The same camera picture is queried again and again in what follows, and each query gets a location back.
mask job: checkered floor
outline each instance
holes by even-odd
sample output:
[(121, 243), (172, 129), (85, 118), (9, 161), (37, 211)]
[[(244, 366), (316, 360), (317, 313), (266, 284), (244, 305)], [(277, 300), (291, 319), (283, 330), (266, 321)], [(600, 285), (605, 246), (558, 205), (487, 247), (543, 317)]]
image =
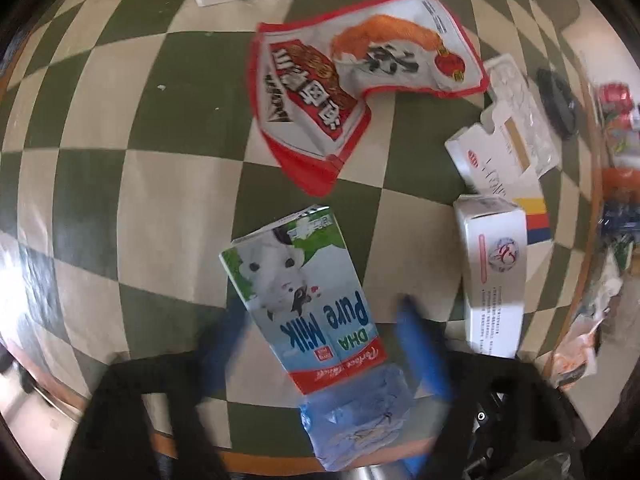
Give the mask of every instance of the checkered floor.
[[(2, 337), (82, 396), (113, 352), (190, 348), (231, 294), (218, 253), (314, 202), (252, 123), (244, 86), (252, 31), (360, 1), (58, 0), (0, 102)], [(528, 75), (551, 65), (581, 96), (574, 54), (535, 1), (443, 1), (483, 59), (510, 52)], [(487, 104), (483, 95), (372, 96), (371, 126), (324, 200), (399, 362), (398, 292), (418, 296), (425, 316), (463, 337), (450, 205), (464, 186), (444, 140)], [(556, 341), (584, 256), (591, 154), (580, 120), (580, 136), (556, 139), (562, 163), (541, 179), (554, 240), (528, 251), (526, 358)], [(160, 400), (150, 396), (149, 410), (169, 432)], [(252, 326), (226, 388), (203, 410), (220, 447), (310, 456), (299, 400)], [(275, 425), (285, 430), (278, 439)]]

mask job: blue plastic bag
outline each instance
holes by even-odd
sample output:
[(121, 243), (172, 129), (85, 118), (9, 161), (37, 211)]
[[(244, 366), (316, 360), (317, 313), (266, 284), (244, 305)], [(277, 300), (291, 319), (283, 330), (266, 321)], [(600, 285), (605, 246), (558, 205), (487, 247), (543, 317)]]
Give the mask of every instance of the blue plastic bag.
[(395, 364), (367, 370), (306, 397), (302, 425), (327, 471), (396, 439), (414, 398)]

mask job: orange packaging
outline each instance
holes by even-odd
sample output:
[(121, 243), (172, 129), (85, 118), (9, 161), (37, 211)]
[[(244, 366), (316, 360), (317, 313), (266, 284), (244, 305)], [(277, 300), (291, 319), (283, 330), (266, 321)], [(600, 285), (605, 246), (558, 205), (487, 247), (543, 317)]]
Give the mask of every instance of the orange packaging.
[(329, 193), (369, 124), (369, 93), (453, 98), (488, 83), (464, 29), (439, 0), (373, 0), (306, 22), (263, 23), (249, 68), (268, 146), (314, 196)]

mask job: yellow stripe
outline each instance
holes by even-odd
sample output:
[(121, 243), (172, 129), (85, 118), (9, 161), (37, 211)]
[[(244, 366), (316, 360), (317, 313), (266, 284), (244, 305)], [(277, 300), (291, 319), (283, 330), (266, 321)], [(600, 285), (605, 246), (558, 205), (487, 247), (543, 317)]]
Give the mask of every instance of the yellow stripe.
[(546, 213), (544, 198), (514, 198), (513, 201), (524, 209), (528, 215), (539, 215)]

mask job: red logo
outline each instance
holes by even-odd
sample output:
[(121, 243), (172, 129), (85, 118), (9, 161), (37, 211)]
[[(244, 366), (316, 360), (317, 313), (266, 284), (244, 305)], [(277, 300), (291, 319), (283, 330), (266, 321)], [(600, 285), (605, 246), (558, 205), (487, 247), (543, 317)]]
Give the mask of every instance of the red logo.
[(317, 348), (314, 350), (318, 361), (326, 361), (327, 359), (331, 359), (334, 356), (334, 353), (331, 352), (331, 348), (329, 346), (323, 346), (322, 348)]
[(471, 164), (473, 165), (474, 168), (477, 168), (478, 167), (478, 156), (474, 152), (472, 152), (471, 150), (466, 152), (466, 154), (469, 157), (469, 162), (471, 162)]

